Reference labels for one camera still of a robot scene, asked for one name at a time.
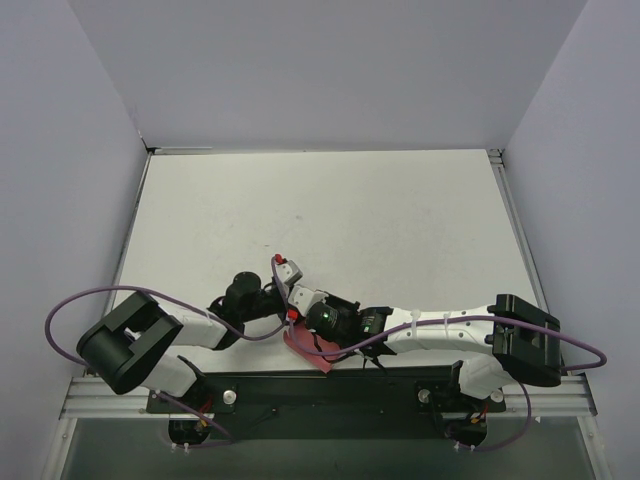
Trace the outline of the pink paper box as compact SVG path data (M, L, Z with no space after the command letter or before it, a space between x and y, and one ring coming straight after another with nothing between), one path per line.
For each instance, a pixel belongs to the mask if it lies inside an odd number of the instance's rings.
M340 355L335 354L335 352L340 350L341 347L338 344L326 341L321 337L317 337L315 341L313 333L302 325L294 327L294 334L297 341L292 339L289 330L286 330L283 333L283 340L285 344L314 368L323 373L330 372L333 368L330 360L338 359L340 357Z

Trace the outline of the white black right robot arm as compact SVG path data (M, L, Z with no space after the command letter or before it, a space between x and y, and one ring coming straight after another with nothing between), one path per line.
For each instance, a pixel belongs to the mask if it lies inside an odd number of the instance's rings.
M499 294L471 310L423 312L369 307L331 295L301 310L304 326L346 354L370 360L413 351L458 351L474 355L453 368L457 390L484 400L520 382L535 387L561 383L560 322L518 296Z

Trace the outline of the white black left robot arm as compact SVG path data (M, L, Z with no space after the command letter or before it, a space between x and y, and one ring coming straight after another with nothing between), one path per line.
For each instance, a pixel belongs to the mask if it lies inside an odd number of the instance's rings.
M234 278L225 295L204 313L179 313L152 294L136 291L84 333L77 343L80 358L122 395L142 386L169 394L183 411L204 402L203 374L189 360L171 355L173 346L221 351L246 339L245 324L276 315L287 307L277 286L265 286L252 272Z

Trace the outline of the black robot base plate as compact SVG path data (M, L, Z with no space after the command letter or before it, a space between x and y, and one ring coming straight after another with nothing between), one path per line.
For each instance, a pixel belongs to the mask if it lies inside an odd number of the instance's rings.
M447 420L506 410L456 392L447 366L209 373L181 401L236 440L435 439Z

